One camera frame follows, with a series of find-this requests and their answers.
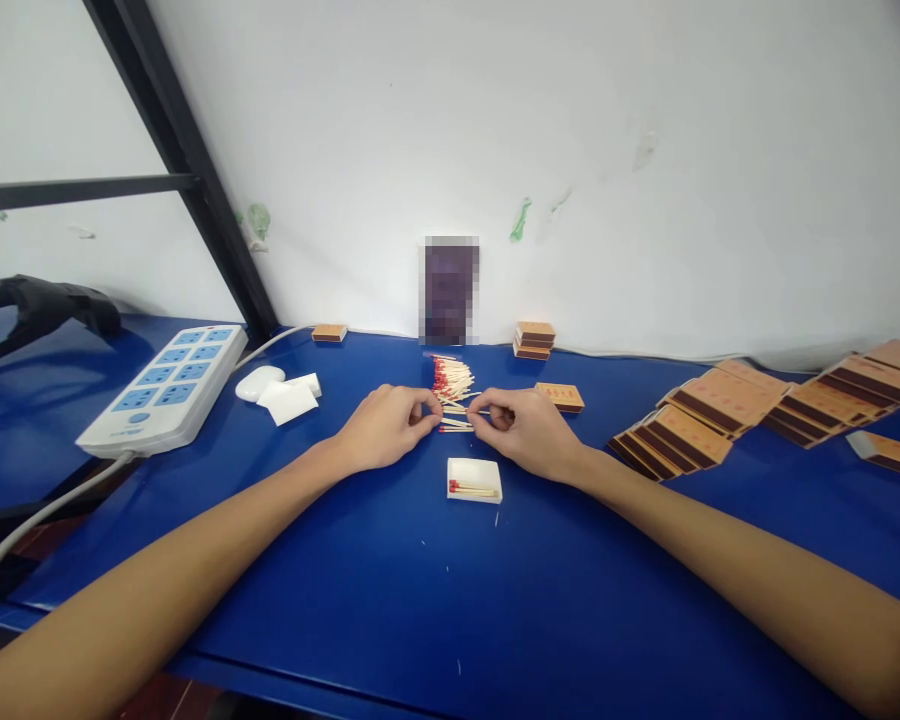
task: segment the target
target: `bundle of matches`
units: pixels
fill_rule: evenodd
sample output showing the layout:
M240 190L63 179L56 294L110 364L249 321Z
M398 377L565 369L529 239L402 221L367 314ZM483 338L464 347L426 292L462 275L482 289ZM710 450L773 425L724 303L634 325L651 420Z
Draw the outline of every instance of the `bundle of matches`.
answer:
M443 420L440 432L473 432L473 425L465 420L454 420L447 415L466 415L467 409L461 400L475 397L480 393L470 392L473 374L470 367L449 355L430 354L433 358L433 394L443 405Z
M458 480L450 481L450 492L454 495L471 495L473 497L497 497L498 493L491 487L479 485L476 483L459 482Z
M458 401L472 397L473 375L470 367L449 355L435 355L433 358L433 394L442 403L460 405Z
M444 417L440 422L440 432L473 432L473 425L464 420Z

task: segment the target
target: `electrical socket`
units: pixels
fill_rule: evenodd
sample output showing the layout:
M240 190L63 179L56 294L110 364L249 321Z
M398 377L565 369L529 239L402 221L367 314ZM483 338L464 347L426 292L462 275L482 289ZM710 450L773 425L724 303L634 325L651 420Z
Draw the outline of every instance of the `electrical socket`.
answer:
M232 332L233 332L233 330L230 330L230 329L211 330L210 334L207 335L207 339L205 340L205 342L223 342L228 337L230 337L230 333L232 333Z
M157 400L157 406L160 405L176 405L177 403L186 402L187 398L197 387L196 383L187 383L186 385L171 385L163 391L163 395Z
M170 373L172 372L172 367L150 368L147 370L147 374L140 378L140 382L138 382L137 385L156 385L170 377Z
M203 377L203 374L207 371L208 367L210 367L210 363L189 363L183 366L173 381L199 380Z
M191 360L212 360L220 352L223 345L201 345L197 351L193 353Z
M157 360L157 364L180 362L187 356L188 352L190 352L189 348L185 348L183 350L167 350L163 355L160 356L160 359Z
M200 338L203 337L203 333L184 333L180 337L176 339L173 343L174 345L192 345L195 342L199 342Z
M136 410L137 408L142 408L148 402L150 402L150 398L157 394L157 388L148 388L147 390L131 390L126 395L123 396L123 400L120 401L120 404L117 405L111 412L118 412L120 410Z

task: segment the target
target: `person's right hand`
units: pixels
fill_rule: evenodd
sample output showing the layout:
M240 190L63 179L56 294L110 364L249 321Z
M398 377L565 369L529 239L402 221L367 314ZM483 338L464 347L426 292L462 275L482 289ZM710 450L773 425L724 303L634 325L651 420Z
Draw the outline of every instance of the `person's right hand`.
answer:
M480 410L490 408L490 422ZM467 420L477 437L534 475L569 483L588 450L541 390L490 388L474 398Z

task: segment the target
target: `metal frame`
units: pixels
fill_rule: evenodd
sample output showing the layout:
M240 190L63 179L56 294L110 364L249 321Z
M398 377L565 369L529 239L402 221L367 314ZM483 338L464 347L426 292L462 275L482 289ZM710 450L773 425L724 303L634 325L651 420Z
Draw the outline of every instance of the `metal frame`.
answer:
M254 344L277 316L146 0L84 0L168 175L0 185L0 210L177 191Z
M196 187L194 175L147 175L101 180L56 180L45 183L0 185L0 210L38 205L100 200L124 195L189 190Z

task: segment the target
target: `stack of matchboxes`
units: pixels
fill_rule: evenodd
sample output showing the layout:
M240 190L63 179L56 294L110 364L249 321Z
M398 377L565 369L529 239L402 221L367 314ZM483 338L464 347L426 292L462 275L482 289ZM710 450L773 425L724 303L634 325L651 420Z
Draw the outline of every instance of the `stack of matchboxes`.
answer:
M803 385L791 386L764 425L812 448L900 407L900 340L851 355Z
M519 322L513 338L513 354L531 360L549 360L557 333L550 323Z
M789 386L735 360L667 393L657 410L609 445L652 480L671 480L724 461L733 441L758 425Z

